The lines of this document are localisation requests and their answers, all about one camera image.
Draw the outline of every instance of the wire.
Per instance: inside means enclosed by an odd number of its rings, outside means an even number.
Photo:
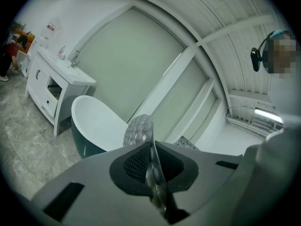
[[[238,107],[228,107],[228,108],[229,108],[229,109],[238,109],[238,108],[240,108],[240,107],[245,107],[245,108],[254,110],[254,108],[250,108],[250,107],[247,107],[247,106],[244,106],[244,105],[241,105],[241,106],[238,106]]]

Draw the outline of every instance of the dark green bathtub exterior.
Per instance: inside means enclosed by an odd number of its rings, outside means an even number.
[[[82,159],[93,156],[96,154],[104,153],[105,150],[99,148],[98,146],[94,145],[92,142],[87,140],[76,128],[76,125],[74,124],[73,118],[71,116],[71,129],[72,129],[72,135],[73,140],[76,146],[76,149],[79,152],[79,155]]]

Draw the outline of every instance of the shoe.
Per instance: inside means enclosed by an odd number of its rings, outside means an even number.
[[[5,76],[0,76],[0,81],[8,81],[8,77],[5,75]]]

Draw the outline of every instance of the faucet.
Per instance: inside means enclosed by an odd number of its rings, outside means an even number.
[[[76,56],[74,57],[74,59],[72,60],[71,65],[70,65],[72,68],[76,67],[79,64],[79,61],[76,63],[76,59],[79,56],[79,51],[75,50],[72,54],[74,55],[75,53],[76,53]]]

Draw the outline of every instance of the ceiling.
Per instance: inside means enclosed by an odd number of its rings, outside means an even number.
[[[283,28],[279,25],[283,24],[283,18],[269,0],[156,1],[190,25],[197,45],[202,46],[212,60],[228,106],[238,107],[230,109],[230,122],[261,137],[271,132],[266,127],[276,130],[274,121],[254,115],[256,107],[274,113],[276,110],[267,97],[270,76],[262,68],[254,72],[250,59],[251,48],[257,48],[271,31]],[[255,128],[258,123],[264,125],[259,129],[261,133]]]

